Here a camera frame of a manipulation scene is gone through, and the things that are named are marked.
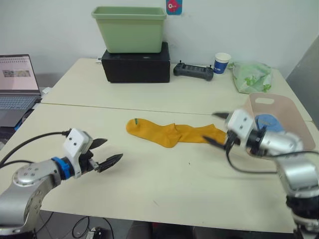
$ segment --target green plastic bin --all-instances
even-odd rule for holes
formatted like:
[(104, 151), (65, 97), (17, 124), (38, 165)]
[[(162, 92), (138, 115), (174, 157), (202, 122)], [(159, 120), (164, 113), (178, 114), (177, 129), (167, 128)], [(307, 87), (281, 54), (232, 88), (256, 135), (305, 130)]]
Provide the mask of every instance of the green plastic bin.
[(159, 53), (166, 13), (160, 7), (98, 6), (92, 12), (110, 53)]

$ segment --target black remote controller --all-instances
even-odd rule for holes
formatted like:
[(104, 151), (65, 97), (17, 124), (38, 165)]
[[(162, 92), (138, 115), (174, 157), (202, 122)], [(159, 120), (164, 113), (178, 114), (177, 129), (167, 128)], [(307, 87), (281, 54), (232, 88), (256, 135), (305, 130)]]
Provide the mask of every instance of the black remote controller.
[(199, 67), (186, 65), (182, 63), (182, 61), (179, 61), (179, 63), (174, 67), (173, 72), (175, 76), (191, 76), (205, 79), (207, 81), (211, 81), (214, 75), (211, 65), (209, 67)]

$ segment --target laptop screen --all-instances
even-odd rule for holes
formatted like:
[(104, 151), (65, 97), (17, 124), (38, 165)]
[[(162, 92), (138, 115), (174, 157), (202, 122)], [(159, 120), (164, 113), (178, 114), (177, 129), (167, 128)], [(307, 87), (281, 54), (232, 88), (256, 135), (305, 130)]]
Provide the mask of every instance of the laptop screen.
[(0, 56), (0, 92), (39, 92), (29, 55)]

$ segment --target robotic arm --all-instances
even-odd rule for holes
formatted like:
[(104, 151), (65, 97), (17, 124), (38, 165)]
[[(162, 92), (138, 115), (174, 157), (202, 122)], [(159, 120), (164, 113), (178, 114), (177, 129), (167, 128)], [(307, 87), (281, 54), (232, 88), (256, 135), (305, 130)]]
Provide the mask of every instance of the robotic arm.
[(239, 139), (240, 146), (251, 149), (253, 154), (273, 158), (287, 193), (286, 204), (297, 225), (295, 236), (298, 239), (319, 239), (319, 173), (304, 154), (298, 153), (303, 150), (299, 137), (289, 132), (257, 130), (254, 119), (244, 110), (235, 110), (229, 115), (226, 127), (225, 145), (216, 145), (214, 140), (205, 137), (206, 140), (225, 149), (227, 157)]
[(0, 238), (32, 238), (41, 203), (45, 195), (62, 180), (79, 178), (95, 170), (102, 172), (117, 163), (122, 154), (99, 164), (90, 149), (106, 142), (93, 140), (86, 132), (72, 129), (63, 144), (65, 157), (32, 163), (18, 169), (12, 183), (0, 195)]

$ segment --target blue ring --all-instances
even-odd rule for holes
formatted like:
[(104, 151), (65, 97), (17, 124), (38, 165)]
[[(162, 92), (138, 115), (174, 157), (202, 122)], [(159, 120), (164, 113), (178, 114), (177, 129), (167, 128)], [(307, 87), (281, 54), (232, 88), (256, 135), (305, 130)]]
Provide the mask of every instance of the blue ring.
[(62, 159), (60, 159), (58, 157), (53, 157), (52, 160), (57, 162), (61, 166), (61, 168), (64, 172), (64, 175), (65, 175), (65, 179), (68, 179), (71, 177), (70, 176), (70, 166), (66, 162), (64, 162)]

